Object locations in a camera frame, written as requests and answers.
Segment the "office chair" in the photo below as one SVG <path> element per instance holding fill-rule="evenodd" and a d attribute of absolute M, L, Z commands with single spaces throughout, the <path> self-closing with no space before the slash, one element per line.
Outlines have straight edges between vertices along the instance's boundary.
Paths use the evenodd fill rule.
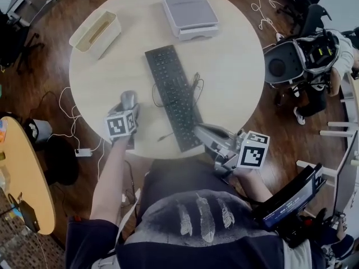
<path fill-rule="evenodd" d="M 32 45 L 34 38 L 40 37 L 35 33 L 25 45 L 30 27 L 23 26 L 20 19 L 11 20 L 7 15 L 0 12 L 0 64 L 3 67 L 14 65 L 20 56 L 16 72 L 21 74 L 21 65 L 24 63 L 27 70 L 32 72 L 29 66 L 29 56 L 38 47 L 43 48 L 43 43 Z"/>
<path fill-rule="evenodd" d="M 315 33 L 317 28 L 324 29 L 324 24 L 321 20 L 323 16 L 328 16 L 329 20 L 332 20 L 326 9 L 323 8 L 321 5 L 309 5 L 305 16 L 305 22 L 298 37 L 307 37 Z"/>
<path fill-rule="evenodd" d="M 291 34 L 294 33 L 294 29 L 297 25 L 303 25 L 305 19 L 304 14 L 312 4 L 318 4 L 320 0 L 294 0 L 294 9 L 291 9 L 289 5 L 285 5 L 283 9 L 278 9 L 277 13 L 285 13 L 293 18 L 293 25 L 291 28 Z"/>

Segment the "shoe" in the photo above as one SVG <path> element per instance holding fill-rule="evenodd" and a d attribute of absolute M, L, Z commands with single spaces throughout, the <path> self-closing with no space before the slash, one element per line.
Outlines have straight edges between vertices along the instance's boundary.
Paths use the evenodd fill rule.
<path fill-rule="evenodd" d="M 298 124 L 300 124 L 301 126 L 304 126 L 304 125 L 305 125 L 305 119 L 304 119 L 304 117 L 298 112 L 298 107 L 297 107 L 297 106 L 294 108 L 293 112 L 294 112 L 294 115 L 295 115 L 296 118 L 297 118 Z"/>

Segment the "trash can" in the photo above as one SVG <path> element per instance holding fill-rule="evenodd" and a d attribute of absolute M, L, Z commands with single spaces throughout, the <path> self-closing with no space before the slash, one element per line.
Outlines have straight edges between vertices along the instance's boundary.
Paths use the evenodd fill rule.
<path fill-rule="evenodd" d="M 32 144 L 47 142 L 52 134 L 52 127 L 46 120 L 27 119 L 24 130 Z"/>

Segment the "power strip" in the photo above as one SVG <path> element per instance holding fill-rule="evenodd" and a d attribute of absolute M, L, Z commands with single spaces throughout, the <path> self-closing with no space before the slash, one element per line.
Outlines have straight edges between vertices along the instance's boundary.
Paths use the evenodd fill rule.
<path fill-rule="evenodd" d="M 91 149 L 78 149 L 75 150 L 76 157 L 89 157 L 92 156 Z"/>

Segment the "jeans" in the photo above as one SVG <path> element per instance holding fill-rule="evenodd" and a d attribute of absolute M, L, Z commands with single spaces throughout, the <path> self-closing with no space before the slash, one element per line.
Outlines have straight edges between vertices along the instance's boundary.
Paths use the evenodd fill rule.
<path fill-rule="evenodd" d="M 309 103 L 298 108 L 298 112 L 303 117 L 310 117 L 326 108 L 325 89 L 315 90 L 312 86 L 307 85 L 305 88 Z"/>

